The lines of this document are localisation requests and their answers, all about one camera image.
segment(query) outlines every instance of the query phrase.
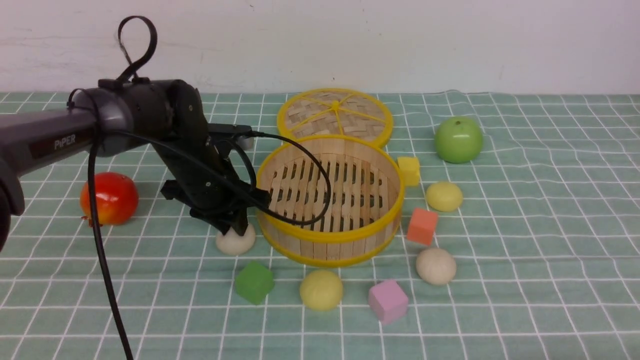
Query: fake tomato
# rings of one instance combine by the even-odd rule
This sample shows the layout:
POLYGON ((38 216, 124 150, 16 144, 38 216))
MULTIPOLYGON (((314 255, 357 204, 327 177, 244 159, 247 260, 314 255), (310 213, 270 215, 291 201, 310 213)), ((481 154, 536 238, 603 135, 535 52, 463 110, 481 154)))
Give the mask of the fake tomato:
MULTIPOLYGON (((138 189, 129 177, 117 172, 101 172, 95 175, 95 199, 98 219, 102 225, 120 225, 130 219, 138 208, 138 189)), ((80 193, 83 219, 91 219, 89 203, 89 183, 85 183, 80 193)))

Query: dough ball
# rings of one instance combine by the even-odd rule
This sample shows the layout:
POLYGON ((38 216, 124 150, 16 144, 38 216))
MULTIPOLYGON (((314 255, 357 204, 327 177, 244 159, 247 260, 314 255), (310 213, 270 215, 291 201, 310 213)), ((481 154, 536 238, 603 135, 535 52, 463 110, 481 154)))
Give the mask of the dough ball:
POLYGON ((437 211, 449 213, 462 205, 462 190, 448 181, 431 184, 424 194, 427 204, 437 211))
POLYGON ((342 300, 342 280, 329 270, 314 270, 300 284, 302 303, 311 310, 328 311, 342 300))
POLYGON ((446 285, 456 276, 456 260, 446 250, 430 247, 415 261, 420 278, 431 285, 446 285))
POLYGON ((216 246, 221 253, 229 256, 238 256, 249 251, 255 243, 255 229, 249 223, 244 236, 238 235, 233 229, 229 229, 226 235, 218 231, 216 246))

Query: green apple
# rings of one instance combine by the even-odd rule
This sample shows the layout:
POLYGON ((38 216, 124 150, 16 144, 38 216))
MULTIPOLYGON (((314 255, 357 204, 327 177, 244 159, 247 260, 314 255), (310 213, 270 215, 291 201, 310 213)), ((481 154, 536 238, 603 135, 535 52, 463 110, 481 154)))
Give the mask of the green apple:
POLYGON ((467 163, 482 151, 483 134, 478 123, 469 117, 451 117, 435 133, 436 153, 448 163, 467 163))

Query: orange cube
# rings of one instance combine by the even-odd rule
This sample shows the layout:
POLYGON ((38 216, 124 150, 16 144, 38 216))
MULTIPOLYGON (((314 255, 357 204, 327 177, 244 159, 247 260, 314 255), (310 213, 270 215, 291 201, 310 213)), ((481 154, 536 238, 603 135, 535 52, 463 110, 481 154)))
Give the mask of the orange cube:
POLYGON ((430 246, 438 224, 438 213, 415 208, 409 221, 406 238, 410 241, 430 246))

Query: bamboo steamer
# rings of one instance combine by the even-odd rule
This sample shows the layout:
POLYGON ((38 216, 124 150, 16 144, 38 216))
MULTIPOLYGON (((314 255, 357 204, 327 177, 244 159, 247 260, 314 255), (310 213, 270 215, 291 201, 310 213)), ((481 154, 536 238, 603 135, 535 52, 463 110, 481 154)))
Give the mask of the bamboo steamer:
MULTIPOLYGON (((395 161, 379 147, 345 135, 312 135, 297 142, 327 171, 332 203, 320 221, 305 226, 258 211, 267 241, 289 259, 320 267, 354 265, 382 251, 401 222, 404 180, 395 161)), ((324 177, 288 143, 265 159, 257 186, 270 192, 270 210, 287 218, 310 219, 324 206, 324 177)))

